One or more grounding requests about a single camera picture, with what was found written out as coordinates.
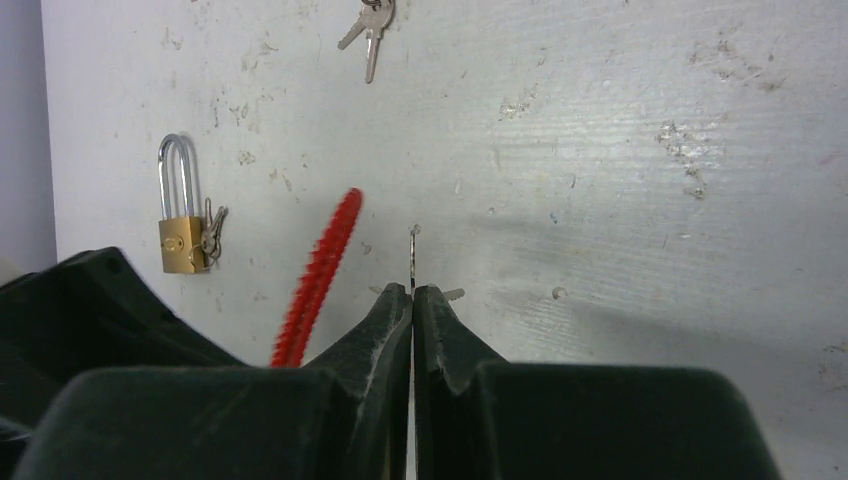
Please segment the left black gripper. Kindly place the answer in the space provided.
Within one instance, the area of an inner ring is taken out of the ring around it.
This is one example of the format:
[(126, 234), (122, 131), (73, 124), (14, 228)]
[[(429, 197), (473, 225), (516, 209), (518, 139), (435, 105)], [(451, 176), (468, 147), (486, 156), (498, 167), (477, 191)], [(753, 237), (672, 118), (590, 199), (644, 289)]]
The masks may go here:
[(116, 247), (78, 253), (1, 288), (4, 429), (32, 430), (88, 370), (239, 363), (169, 309)]

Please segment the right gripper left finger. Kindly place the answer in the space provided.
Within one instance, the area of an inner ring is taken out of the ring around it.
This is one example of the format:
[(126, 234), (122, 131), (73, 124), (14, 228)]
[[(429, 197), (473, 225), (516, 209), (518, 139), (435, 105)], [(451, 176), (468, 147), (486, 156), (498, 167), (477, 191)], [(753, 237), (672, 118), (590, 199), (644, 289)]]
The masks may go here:
[(306, 364), (333, 380), (318, 479), (404, 479), (407, 468), (412, 297), (398, 283)]

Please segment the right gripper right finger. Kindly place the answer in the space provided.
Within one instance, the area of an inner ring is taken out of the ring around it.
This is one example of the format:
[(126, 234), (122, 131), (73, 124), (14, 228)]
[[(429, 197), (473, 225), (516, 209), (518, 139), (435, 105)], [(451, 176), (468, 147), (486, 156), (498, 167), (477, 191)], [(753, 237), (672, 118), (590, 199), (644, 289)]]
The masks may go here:
[(497, 443), (480, 397), (479, 367), (506, 360), (467, 328), (444, 293), (413, 300), (413, 390), (419, 479), (492, 479)]

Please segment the red cable lock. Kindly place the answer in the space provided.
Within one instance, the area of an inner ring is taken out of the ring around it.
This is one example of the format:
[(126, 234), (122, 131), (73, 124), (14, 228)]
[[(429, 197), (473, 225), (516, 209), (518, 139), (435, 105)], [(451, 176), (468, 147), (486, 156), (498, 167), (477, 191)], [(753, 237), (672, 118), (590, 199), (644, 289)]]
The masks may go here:
[(350, 242), (364, 194), (351, 188), (337, 204), (299, 279), (278, 333), (269, 366), (300, 367), (315, 323)]

